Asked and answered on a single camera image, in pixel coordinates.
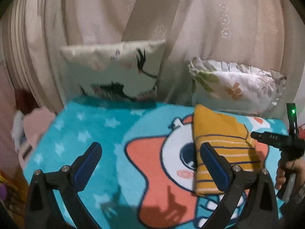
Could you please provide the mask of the dark patterned sleeve forearm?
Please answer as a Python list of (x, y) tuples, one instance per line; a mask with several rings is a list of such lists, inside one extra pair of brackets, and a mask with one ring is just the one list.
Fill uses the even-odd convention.
[(304, 228), (304, 184), (298, 192), (292, 194), (288, 203), (280, 207), (280, 211), (280, 228)]

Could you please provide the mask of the person right hand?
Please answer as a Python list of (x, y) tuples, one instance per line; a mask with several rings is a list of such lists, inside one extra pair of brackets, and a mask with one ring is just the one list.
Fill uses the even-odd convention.
[(275, 178), (275, 188), (280, 190), (285, 184), (287, 178), (286, 174), (296, 174), (295, 177), (295, 188), (299, 189), (305, 180), (305, 166), (304, 159), (296, 159), (293, 161), (286, 161), (281, 158), (278, 162), (278, 169)]

